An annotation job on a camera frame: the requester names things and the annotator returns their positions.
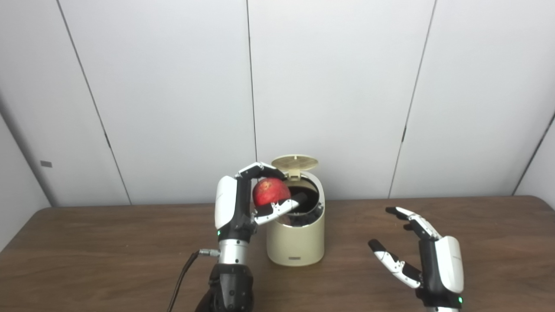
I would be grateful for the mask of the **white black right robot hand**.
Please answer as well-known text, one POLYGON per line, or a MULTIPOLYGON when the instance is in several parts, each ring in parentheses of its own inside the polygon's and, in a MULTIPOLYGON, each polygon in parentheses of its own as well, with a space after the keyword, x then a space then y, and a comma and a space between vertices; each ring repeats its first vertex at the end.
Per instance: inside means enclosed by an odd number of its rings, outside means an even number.
POLYGON ((368 242, 373 255, 395 278, 414 289, 427 312, 460 312, 464 302, 464 266, 458 239, 440 235, 418 213, 401 207, 386 207, 385 211, 407 221, 404 229, 418 236, 421 269, 400 260, 377 239, 368 242))

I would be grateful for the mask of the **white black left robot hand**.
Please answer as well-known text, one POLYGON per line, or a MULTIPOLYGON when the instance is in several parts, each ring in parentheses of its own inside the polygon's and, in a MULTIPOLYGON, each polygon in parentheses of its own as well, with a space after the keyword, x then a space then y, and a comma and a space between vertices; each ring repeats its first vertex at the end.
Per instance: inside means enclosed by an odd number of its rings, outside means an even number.
POLYGON ((251 182, 258 178, 283 180, 285 174, 264 162, 255 162, 234 176, 224 176, 218 182, 215 201, 215 227, 218 241, 239 240, 250 242, 259 225, 298 208, 308 200, 304 193, 262 205, 251 212, 251 182))

